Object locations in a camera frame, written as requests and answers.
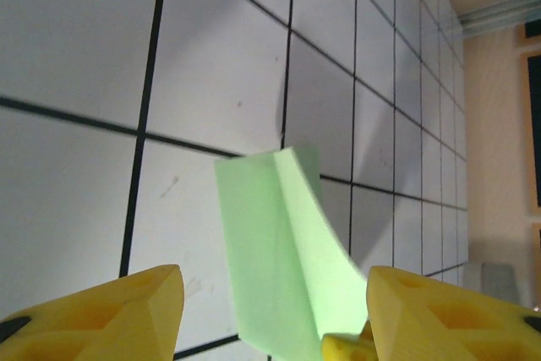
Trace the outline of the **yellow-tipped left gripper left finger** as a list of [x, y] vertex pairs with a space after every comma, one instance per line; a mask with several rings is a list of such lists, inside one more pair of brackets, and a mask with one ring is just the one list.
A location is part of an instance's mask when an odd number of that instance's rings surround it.
[[171, 360], [183, 315], [178, 265], [160, 265], [1, 321], [3, 360]]

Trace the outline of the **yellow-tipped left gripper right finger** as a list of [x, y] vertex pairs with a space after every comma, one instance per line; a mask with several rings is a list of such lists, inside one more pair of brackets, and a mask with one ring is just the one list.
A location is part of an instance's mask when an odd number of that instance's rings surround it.
[[367, 305], [380, 360], [538, 360], [540, 314], [389, 266], [374, 266]]

